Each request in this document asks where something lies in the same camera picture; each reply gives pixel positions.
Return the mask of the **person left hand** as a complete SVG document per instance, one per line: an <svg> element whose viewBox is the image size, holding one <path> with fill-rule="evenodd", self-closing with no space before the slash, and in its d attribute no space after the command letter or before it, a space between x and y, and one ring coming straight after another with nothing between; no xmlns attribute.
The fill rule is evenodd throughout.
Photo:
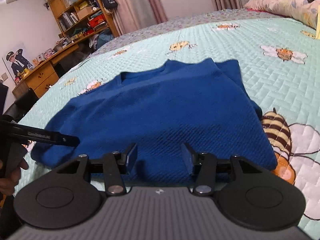
<svg viewBox="0 0 320 240"><path fill-rule="evenodd" d="M27 170L29 168L28 163L23 158L18 166L5 178L0 179L1 193L6 196L12 196L15 192L15 186L18 184L21 178L21 170Z"/></svg>

